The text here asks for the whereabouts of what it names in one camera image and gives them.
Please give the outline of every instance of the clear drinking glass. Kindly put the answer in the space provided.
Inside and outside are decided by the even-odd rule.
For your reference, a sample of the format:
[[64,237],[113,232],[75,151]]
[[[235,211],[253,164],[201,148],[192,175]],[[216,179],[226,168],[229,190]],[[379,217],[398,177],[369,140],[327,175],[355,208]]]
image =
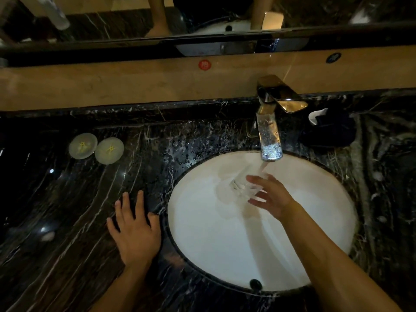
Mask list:
[[238,175],[231,181],[230,186],[234,189],[234,192],[246,199],[253,198],[262,187],[247,182],[245,177],[247,175],[256,175],[265,178],[266,173],[263,172],[264,168],[267,166],[267,162],[253,163],[246,166]]

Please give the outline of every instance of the hand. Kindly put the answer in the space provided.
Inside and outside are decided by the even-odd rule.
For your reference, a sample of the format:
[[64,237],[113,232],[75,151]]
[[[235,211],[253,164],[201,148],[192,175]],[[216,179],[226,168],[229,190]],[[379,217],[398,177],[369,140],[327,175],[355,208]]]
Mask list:
[[146,222],[143,207],[143,191],[137,193],[136,219],[130,209],[128,193],[123,194],[123,207],[120,200],[115,203],[116,219],[120,232],[112,219],[107,218],[107,228],[120,252],[126,267],[143,264],[150,266],[161,245],[159,216],[148,213],[150,226]]
[[154,24],[153,28],[145,35],[145,37],[165,37],[171,36],[172,33],[166,24]]
[[299,204],[293,199],[281,182],[270,174],[267,174],[267,176],[268,179],[247,175],[246,180],[248,182],[263,187],[264,191],[259,191],[256,196],[266,201],[262,202],[251,198],[248,202],[254,206],[266,209],[273,217],[282,220],[282,217],[285,216],[288,211]]

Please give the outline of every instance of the sink basin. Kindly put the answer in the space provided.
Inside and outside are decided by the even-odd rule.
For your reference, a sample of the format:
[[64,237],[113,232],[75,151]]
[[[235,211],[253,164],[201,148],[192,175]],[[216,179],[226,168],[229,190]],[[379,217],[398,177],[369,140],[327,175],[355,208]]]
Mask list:
[[[283,226],[266,210],[239,199],[229,185],[244,167],[260,160],[257,151],[232,152],[190,170],[169,200],[169,230],[183,257],[216,280],[242,291],[253,284],[263,291],[296,289],[310,281]],[[280,180],[323,231],[349,253],[356,212],[332,174],[288,154],[269,163],[265,172]]]

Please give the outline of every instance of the chrome faucet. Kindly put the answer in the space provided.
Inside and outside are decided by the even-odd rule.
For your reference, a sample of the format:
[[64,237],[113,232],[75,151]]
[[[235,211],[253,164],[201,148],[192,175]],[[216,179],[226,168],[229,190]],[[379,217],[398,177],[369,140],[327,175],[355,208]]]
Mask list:
[[300,111],[308,106],[301,97],[283,83],[275,75],[263,76],[257,81],[257,96],[260,107],[256,113],[256,120],[249,137],[255,137],[253,131],[258,130],[263,161],[274,162],[283,156],[279,130],[276,122],[275,109],[277,104],[289,114]]

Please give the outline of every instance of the mirror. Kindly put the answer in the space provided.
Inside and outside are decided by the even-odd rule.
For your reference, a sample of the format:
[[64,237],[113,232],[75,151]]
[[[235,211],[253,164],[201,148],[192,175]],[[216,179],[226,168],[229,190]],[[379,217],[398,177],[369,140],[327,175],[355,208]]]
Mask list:
[[416,20],[413,0],[3,0],[4,45],[241,35]]

